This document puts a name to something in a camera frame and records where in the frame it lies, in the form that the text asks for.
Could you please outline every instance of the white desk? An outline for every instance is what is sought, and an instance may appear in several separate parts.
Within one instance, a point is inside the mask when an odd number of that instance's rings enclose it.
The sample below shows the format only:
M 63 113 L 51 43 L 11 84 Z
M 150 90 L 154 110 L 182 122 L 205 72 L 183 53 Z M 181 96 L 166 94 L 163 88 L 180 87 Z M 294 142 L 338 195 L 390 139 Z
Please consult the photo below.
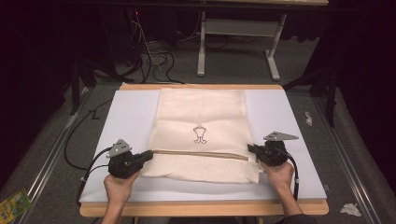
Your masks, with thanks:
M 286 93 L 280 86 L 264 85 L 125 85 L 117 91 L 100 137 L 96 154 L 122 138 L 133 153 L 147 150 L 158 103 L 159 88 L 207 88 L 246 90 L 247 116 L 252 139 L 262 139 L 272 131 L 299 136 L 286 141 L 286 148 L 298 164 L 299 204 L 307 214 L 324 215 L 329 211 L 326 194 L 309 156 L 304 139 L 293 116 Z M 101 157 L 94 166 L 108 164 Z M 107 168 L 95 170 L 81 195 L 80 213 L 100 217 L 106 211 L 103 179 Z M 213 184 L 179 181 L 170 178 L 139 177 L 123 215 L 135 217 L 188 216 L 265 216 L 283 214 L 277 196 L 261 174 L 259 184 Z
M 279 4 L 297 6 L 327 6 L 328 0 L 210 0 L 205 2 L 238 2 L 256 4 Z M 276 68 L 274 54 L 283 26 L 286 21 L 286 14 L 282 14 L 278 21 L 236 21 L 236 20 L 215 20 L 207 19 L 205 12 L 201 14 L 201 44 L 198 55 L 198 77 L 205 75 L 205 35 L 250 35 L 272 37 L 273 43 L 270 49 L 265 51 L 265 57 L 270 68 L 274 81 L 280 80 L 280 75 Z

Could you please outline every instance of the beige fabric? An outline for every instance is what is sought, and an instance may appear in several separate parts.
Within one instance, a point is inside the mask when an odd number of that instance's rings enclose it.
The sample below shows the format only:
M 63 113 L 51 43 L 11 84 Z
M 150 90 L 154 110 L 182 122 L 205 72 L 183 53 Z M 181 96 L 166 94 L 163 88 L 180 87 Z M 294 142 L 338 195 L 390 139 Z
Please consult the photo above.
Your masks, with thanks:
M 243 91 L 162 89 L 142 176 L 258 183 Z

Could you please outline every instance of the cloth bag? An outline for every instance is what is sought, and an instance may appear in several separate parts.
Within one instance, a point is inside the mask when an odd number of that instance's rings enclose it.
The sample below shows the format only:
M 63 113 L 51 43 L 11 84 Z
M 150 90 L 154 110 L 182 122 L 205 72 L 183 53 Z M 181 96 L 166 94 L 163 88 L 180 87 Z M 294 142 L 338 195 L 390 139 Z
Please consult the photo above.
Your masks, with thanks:
M 142 176 L 187 181 L 258 183 L 245 93 L 161 89 Z

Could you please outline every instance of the desk leg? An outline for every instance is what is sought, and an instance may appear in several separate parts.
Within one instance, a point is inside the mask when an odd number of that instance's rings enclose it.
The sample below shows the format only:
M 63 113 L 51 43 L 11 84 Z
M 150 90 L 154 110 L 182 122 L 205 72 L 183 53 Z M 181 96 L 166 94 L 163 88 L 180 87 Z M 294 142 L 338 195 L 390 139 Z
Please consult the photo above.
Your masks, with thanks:
M 199 48 L 198 55 L 198 77 L 203 77 L 205 75 L 205 21 L 206 13 L 202 12 L 201 15 L 201 45 Z
M 273 81 L 280 80 L 280 76 L 279 73 L 277 72 L 277 68 L 274 60 L 274 54 L 277 47 L 277 43 L 279 42 L 280 35 L 282 34 L 283 26 L 285 25 L 286 16 L 287 16 L 286 14 L 283 14 L 280 17 L 279 25 L 276 27 L 276 33 L 274 35 L 272 48 L 270 50 L 265 51 L 265 56 L 267 58 L 268 66 L 270 67 Z

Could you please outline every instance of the gray floor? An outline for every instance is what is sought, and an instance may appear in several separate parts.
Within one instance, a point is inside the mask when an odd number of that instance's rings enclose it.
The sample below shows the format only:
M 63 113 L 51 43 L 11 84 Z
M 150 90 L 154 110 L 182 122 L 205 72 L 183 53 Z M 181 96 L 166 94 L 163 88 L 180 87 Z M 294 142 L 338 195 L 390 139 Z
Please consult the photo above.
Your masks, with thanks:
M 150 44 L 151 54 L 156 51 L 172 52 L 175 65 L 169 72 L 169 77 L 186 83 L 239 83 L 239 84 L 286 84 L 299 77 L 309 61 L 316 41 L 299 43 L 296 39 L 281 41 L 276 51 L 276 64 L 281 75 L 281 81 L 274 82 L 269 75 L 268 65 L 263 50 L 270 45 L 268 39 L 250 42 L 252 38 L 233 37 L 232 41 L 223 47 L 222 39 L 209 39 L 206 51 L 205 77 L 196 76 L 198 46 L 196 39 L 179 43 L 177 48 L 162 46 L 159 43 Z M 154 57 L 156 63 L 161 64 L 163 58 Z M 162 64 L 161 69 L 155 70 L 155 76 L 166 80 L 165 71 L 170 63 Z M 157 81 L 152 73 L 149 82 Z M 131 75 L 136 82 L 142 80 L 140 73 Z M 64 142 L 57 142 L 64 128 L 70 123 L 78 123 L 90 109 L 97 107 L 104 101 L 111 99 L 120 83 L 114 80 L 98 78 L 96 88 L 84 92 L 87 100 L 79 110 L 77 116 L 70 117 L 71 92 L 64 96 L 66 103 L 45 124 L 43 130 L 32 144 L 24 159 L 14 171 L 12 177 L 0 192 L 3 200 L 14 191 L 22 188 L 29 190 L 37 186 L 35 179 L 40 175 L 41 168 L 48 157 L 54 158 L 53 169 L 49 169 L 42 179 L 41 187 L 35 188 L 32 207 L 25 217 L 18 223 L 91 223 L 93 218 L 82 217 L 76 205 L 76 194 L 83 176 L 83 171 L 67 165 L 63 151 L 56 154 L 56 147 L 64 146 Z M 318 217 L 319 223 L 396 223 L 396 205 L 393 192 L 389 189 L 384 177 L 378 171 L 367 149 L 347 113 L 342 95 L 337 92 L 337 105 L 334 110 L 335 129 L 329 129 L 322 117 L 321 99 L 311 98 L 307 87 L 298 87 L 288 91 L 290 105 L 300 126 L 308 150 L 318 170 L 322 184 L 328 189 L 328 215 Z M 88 166 L 96 148 L 106 114 L 110 104 L 97 110 L 96 117 L 89 116 L 76 129 L 69 140 L 68 156 L 70 161 L 80 166 Z M 313 118 L 313 126 L 305 123 L 304 112 L 308 111 Z M 350 158 L 352 166 L 343 157 L 345 152 Z M 362 217 L 354 217 L 340 213 L 345 203 L 356 203 L 363 213 Z M 274 223 L 279 217 L 266 217 L 265 223 Z M 125 217 L 122 223 L 131 223 Z

